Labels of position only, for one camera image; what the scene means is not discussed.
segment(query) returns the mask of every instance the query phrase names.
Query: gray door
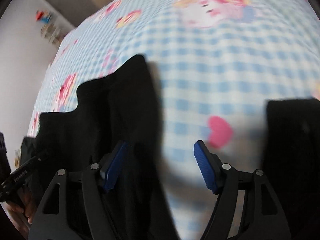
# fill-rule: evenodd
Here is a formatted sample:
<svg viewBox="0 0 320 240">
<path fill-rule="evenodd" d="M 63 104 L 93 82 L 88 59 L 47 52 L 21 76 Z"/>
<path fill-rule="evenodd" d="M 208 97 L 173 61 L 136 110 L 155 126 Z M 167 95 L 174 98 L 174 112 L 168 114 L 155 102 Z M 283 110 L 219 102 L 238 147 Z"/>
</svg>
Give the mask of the gray door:
<svg viewBox="0 0 320 240">
<path fill-rule="evenodd" d="M 87 17 L 98 11 L 91 0 L 46 0 L 72 25 L 79 26 Z"/>
</svg>

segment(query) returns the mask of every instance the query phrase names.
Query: human hand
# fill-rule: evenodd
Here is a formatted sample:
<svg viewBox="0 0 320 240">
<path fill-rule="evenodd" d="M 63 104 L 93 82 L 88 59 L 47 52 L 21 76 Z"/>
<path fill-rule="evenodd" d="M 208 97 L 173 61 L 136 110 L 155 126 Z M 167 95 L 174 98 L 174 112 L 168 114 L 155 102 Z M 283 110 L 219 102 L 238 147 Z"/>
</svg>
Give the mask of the human hand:
<svg viewBox="0 0 320 240">
<path fill-rule="evenodd" d="M 30 228 L 30 226 L 27 224 L 32 224 L 37 206 L 34 203 L 28 188 L 25 187 L 23 190 L 21 190 L 20 197 L 25 205 L 25 212 L 22 207 L 12 202 L 6 203 L 5 210 L 15 228 L 23 235 L 25 239 L 27 239 Z"/>
</svg>

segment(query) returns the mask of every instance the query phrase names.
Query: pink heart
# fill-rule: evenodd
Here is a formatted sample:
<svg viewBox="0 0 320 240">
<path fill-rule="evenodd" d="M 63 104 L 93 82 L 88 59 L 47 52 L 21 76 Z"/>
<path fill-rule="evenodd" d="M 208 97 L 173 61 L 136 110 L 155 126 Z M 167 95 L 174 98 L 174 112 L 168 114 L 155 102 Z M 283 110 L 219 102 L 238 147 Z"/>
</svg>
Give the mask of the pink heart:
<svg viewBox="0 0 320 240">
<path fill-rule="evenodd" d="M 208 125 L 212 130 L 209 135 L 209 142 L 213 147 L 219 149 L 230 141 L 233 130 L 226 120 L 215 115 L 209 118 Z"/>
</svg>

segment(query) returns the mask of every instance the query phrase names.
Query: blue gripper pad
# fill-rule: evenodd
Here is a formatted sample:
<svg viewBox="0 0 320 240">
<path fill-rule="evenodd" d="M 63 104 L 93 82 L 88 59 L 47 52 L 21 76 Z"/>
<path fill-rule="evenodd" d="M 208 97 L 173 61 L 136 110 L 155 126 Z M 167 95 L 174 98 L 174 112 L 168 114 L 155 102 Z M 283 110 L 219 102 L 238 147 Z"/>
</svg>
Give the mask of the blue gripper pad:
<svg viewBox="0 0 320 240">
<path fill-rule="evenodd" d="M 204 145 L 203 141 L 196 141 L 193 151 L 207 188 L 215 193 L 218 189 L 218 186 L 216 183 L 216 173 L 208 159 L 211 153 Z"/>
<path fill-rule="evenodd" d="M 111 161 L 109 168 L 105 172 L 103 189 L 106 192 L 109 192 L 109 190 L 115 187 L 116 181 L 121 172 L 124 156 L 127 153 L 127 151 L 128 144 L 126 142 L 123 142 L 118 148 L 118 151 L 114 156 L 113 160 Z"/>
</svg>

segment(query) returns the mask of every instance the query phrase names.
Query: bed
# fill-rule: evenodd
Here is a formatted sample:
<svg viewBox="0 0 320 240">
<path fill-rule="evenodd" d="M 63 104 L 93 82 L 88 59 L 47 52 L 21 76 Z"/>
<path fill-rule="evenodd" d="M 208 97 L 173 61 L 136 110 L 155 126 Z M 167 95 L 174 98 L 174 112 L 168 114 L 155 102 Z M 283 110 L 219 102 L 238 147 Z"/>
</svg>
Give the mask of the bed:
<svg viewBox="0 0 320 240">
<path fill-rule="evenodd" d="M 266 101 L 319 97 L 320 21 L 307 0 L 115 0 L 63 40 L 28 134 L 36 136 L 40 113 L 74 110 L 81 83 L 135 54 L 160 87 L 159 170 L 175 226 L 181 239 L 199 239 L 216 197 L 193 144 L 205 141 L 238 170 L 258 168 Z"/>
</svg>

